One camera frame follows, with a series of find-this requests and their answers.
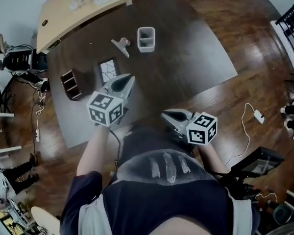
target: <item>plastic container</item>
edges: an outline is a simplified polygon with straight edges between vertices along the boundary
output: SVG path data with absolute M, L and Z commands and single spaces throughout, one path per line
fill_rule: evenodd
M 155 29 L 153 27 L 141 27 L 137 30 L 137 47 L 140 52 L 153 52 L 155 44 Z

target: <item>wire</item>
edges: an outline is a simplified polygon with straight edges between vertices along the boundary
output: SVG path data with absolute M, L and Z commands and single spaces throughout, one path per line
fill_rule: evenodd
M 15 49 L 15 48 L 19 48 L 19 47 L 26 47 L 26 48 L 28 48 L 28 49 L 30 49 L 30 50 L 34 50 L 34 48 L 33 48 L 32 46 L 30 46 L 30 45 L 18 45 L 18 46 L 13 46 L 13 47 L 11 47 L 10 49 L 7 50 L 7 52 L 8 52 L 8 51 L 11 51 L 11 50 L 13 50 L 13 49 Z
M 20 80 L 18 80 L 18 79 L 15 79 L 15 81 L 18 82 L 18 83 L 21 83 L 21 84 L 28 84 L 28 85 L 30 85 L 31 87 L 33 87 L 31 83 L 22 82 L 22 81 L 20 81 Z
M 39 92 L 38 92 L 38 96 L 39 96 L 39 99 L 40 99 L 39 103 L 43 102 L 43 107 L 41 108 L 41 105 L 39 105 L 39 111 L 36 112 L 36 121 L 37 121 L 36 130 L 38 130 L 38 115 L 40 115 L 41 112 L 45 108 L 46 92 L 41 93 L 40 95 L 39 95 Z
M 34 106 L 35 106 L 35 103 L 34 103 L 34 95 L 35 95 L 36 91 L 34 91 L 33 93 L 33 96 L 32 96 L 32 107 L 31 107 L 31 115 L 30 115 L 30 118 L 31 118 L 31 133 L 32 133 L 32 136 L 33 136 L 33 144 L 34 144 L 34 156 L 36 156 L 36 142 L 35 142 L 35 137 L 34 137 L 34 129 L 33 129 L 33 110 L 34 110 Z
M 118 143 L 119 143 L 119 147 L 118 147 L 118 154 L 117 154 L 117 160 L 116 160 L 116 168 L 115 168 L 115 172 L 117 173 L 118 171 L 118 166 L 119 166 L 119 156 L 120 156 L 120 148 L 121 148 L 121 142 L 119 140 L 119 138 L 117 137 L 117 135 L 110 129 L 111 134 L 117 139 Z
M 246 103 L 245 104 L 245 106 L 244 106 L 244 112 L 243 112 L 243 115 L 241 117 L 241 124 L 242 124 L 242 128 L 243 128 L 243 130 L 245 132 L 245 135 L 248 137 L 248 143 L 247 143 L 246 149 L 245 149 L 245 151 L 241 155 L 233 156 L 232 158 L 230 158 L 230 160 L 224 165 L 225 167 L 229 164 L 229 162 L 231 161 L 231 159 L 236 158 L 236 157 L 241 157 L 241 156 L 243 156 L 247 152 L 247 149 L 248 149 L 248 146 L 249 146 L 249 143 L 250 143 L 250 136 L 247 134 L 246 129 L 245 129 L 245 125 L 244 125 L 244 122 L 243 122 L 243 117 L 245 115 L 246 106 L 247 105 L 249 105 L 251 107 L 252 111 L 255 112 L 254 108 L 252 107 L 252 105 L 250 103 Z
M 275 202 L 278 203 L 278 198 L 277 198 L 275 193 L 269 193 L 267 196 L 263 196 L 261 193 L 259 193 L 258 195 L 256 195 L 256 197 L 261 196 L 262 198 L 266 198 L 266 197 L 269 197 L 270 195 L 274 195 L 275 196 Z

